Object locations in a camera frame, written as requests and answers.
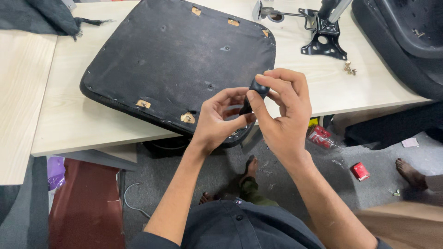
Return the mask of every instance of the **lever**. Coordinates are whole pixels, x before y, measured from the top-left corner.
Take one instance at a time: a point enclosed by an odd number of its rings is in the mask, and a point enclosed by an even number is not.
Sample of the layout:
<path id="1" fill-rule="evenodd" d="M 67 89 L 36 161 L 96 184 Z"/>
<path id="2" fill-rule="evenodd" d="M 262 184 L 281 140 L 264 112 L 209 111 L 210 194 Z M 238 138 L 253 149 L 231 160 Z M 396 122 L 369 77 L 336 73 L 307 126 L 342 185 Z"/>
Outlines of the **lever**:
<path id="1" fill-rule="evenodd" d="M 262 86 L 255 79 L 252 80 L 251 86 L 249 87 L 249 90 L 254 90 L 258 92 L 258 94 L 261 96 L 262 99 L 266 97 L 266 95 L 269 92 L 269 87 Z M 240 109 L 239 115 L 251 113 L 252 108 L 251 104 L 249 103 L 248 97 L 245 98 L 245 101 L 243 103 L 243 107 Z"/>

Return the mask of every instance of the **green pants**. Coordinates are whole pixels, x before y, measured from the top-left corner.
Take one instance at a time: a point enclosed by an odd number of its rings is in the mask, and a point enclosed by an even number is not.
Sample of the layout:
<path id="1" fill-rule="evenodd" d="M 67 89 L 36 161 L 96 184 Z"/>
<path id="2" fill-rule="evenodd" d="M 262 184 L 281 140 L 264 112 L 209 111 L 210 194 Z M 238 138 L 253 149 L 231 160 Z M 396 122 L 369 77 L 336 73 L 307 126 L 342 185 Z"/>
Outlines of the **green pants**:
<path id="1" fill-rule="evenodd" d="M 255 178 L 251 176 L 242 182 L 240 198 L 259 206 L 278 206 L 275 201 L 271 201 L 258 193 L 258 184 L 255 182 Z"/>

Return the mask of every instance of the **person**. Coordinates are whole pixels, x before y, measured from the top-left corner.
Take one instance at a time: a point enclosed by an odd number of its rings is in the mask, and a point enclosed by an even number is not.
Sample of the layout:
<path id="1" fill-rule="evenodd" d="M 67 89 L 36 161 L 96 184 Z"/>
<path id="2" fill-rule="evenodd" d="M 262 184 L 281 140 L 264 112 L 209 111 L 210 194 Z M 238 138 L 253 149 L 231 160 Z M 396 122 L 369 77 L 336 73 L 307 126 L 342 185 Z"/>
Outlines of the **person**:
<path id="1" fill-rule="evenodd" d="M 395 161 L 397 171 L 409 184 L 418 190 L 429 189 L 433 192 L 443 195 L 443 175 L 423 175 L 403 158 Z"/>
<path id="2" fill-rule="evenodd" d="M 312 112 L 304 74 L 279 68 L 257 74 L 255 79 L 273 90 L 268 97 L 280 107 L 281 117 L 272 118 L 260 95 L 246 87 L 224 89 L 205 101 L 174 177 L 144 231 L 133 238 L 129 248 L 390 248 L 362 225 L 304 148 Z M 224 121 L 239 112 L 227 108 L 242 104 L 246 96 L 253 113 Z M 205 158 L 255 117 L 267 145 L 297 186 L 318 237 L 301 220 L 275 205 L 238 199 L 210 201 L 190 209 Z"/>

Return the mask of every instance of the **gray cable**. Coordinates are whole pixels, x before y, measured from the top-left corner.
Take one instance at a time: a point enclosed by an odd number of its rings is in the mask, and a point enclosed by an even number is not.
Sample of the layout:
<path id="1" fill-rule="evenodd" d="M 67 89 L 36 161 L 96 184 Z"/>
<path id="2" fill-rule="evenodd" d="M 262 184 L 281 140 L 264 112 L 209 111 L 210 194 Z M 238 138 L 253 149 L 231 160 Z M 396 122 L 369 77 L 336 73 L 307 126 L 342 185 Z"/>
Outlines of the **gray cable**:
<path id="1" fill-rule="evenodd" d="M 124 202 L 125 202 L 125 204 L 128 206 L 128 208 L 130 208 L 130 209 L 134 209 L 134 210 L 138 210 L 138 211 L 142 212 L 146 217 L 151 218 L 151 217 L 150 217 L 145 211 L 143 211 L 143 210 L 141 210 L 141 209 L 138 209 L 138 208 L 131 207 L 131 206 L 128 204 L 128 202 L 126 201 L 126 192 L 128 191 L 128 189 L 129 189 L 130 187 L 134 186 L 134 185 L 139 185 L 139 184 L 140 184 L 140 183 L 134 183 L 134 184 L 129 185 L 129 187 L 124 191 L 124 194 L 123 194 Z"/>

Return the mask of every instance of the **bare foot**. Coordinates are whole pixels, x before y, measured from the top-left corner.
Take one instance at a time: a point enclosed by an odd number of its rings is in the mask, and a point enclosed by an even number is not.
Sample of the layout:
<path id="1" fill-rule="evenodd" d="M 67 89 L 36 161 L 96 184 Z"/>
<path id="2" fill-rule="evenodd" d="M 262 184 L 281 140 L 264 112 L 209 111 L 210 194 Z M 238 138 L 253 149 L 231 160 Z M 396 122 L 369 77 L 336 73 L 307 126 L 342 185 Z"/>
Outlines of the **bare foot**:
<path id="1" fill-rule="evenodd" d="M 245 175 L 238 182 L 238 185 L 241 186 L 242 182 L 246 179 L 246 177 L 251 176 L 255 178 L 255 172 L 257 171 L 257 169 L 258 169 L 258 159 L 254 157 L 254 159 L 252 159 L 251 163 L 248 165 L 248 168 L 245 171 Z"/>
<path id="2" fill-rule="evenodd" d="M 403 176 L 411 186 L 420 190 L 427 189 L 425 175 L 418 172 L 410 164 L 406 163 L 402 158 L 395 161 L 397 171 Z"/>
<path id="3" fill-rule="evenodd" d="M 204 204 L 204 203 L 206 203 L 206 202 L 211 202 L 211 201 L 213 201 L 213 200 L 214 200 L 214 196 L 209 195 L 208 192 L 204 192 L 203 195 L 202 195 L 202 197 L 200 198 L 200 202 L 199 202 L 198 204 L 199 204 L 199 205 L 200 205 L 200 204 Z"/>

